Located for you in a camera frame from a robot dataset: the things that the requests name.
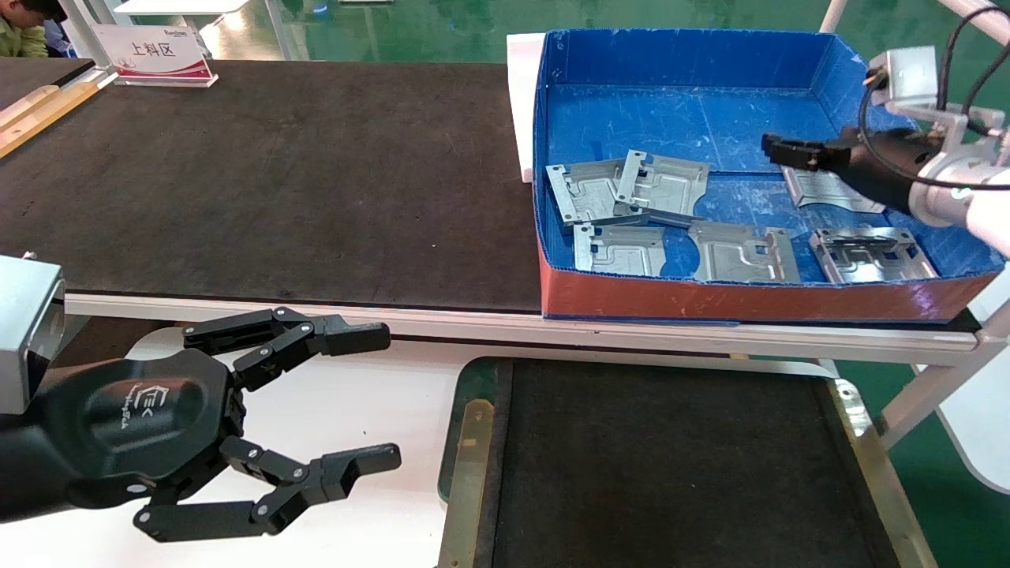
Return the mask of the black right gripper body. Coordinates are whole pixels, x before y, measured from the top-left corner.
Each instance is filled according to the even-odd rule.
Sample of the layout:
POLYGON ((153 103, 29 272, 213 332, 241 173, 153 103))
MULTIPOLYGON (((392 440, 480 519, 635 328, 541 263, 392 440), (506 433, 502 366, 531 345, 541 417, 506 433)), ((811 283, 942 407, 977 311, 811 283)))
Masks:
POLYGON ((862 196, 909 215, 911 176, 939 154, 941 143, 909 127, 869 131, 869 141, 855 127, 825 144, 824 169, 862 196))

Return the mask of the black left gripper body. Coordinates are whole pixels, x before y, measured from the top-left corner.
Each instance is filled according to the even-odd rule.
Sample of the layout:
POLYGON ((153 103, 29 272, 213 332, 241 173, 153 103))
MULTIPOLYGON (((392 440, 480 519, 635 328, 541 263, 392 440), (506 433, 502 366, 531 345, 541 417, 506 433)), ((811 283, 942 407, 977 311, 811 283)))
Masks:
POLYGON ((57 370, 39 392, 39 497, 50 510, 187 499, 225 469, 220 445, 243 421, 226 364, 194 349, 57 370))

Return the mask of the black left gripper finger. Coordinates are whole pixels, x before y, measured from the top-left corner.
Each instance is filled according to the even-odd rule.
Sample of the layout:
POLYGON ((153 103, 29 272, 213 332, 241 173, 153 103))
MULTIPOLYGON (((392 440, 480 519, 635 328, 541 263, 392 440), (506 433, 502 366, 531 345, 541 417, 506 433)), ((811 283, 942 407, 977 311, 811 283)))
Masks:
POLYGON ((339 357, 389 349, 385 323, 347 323, 339 314, 309 317, 290 307, 202 321, 183 332, 185 349, 210 356, 248 349, 234 361, 235 387, 257 391, 316 355, 339 357))
POLYGON ((160 543, 278 535, 313 506, 346 499, 358 479, 399 468, 397 443, 340 450, 300 463, 241 438, 220 443, 216 459, 270 484, 257 501, 181 504, 181 492, 152 497, 133 524, 160 543))

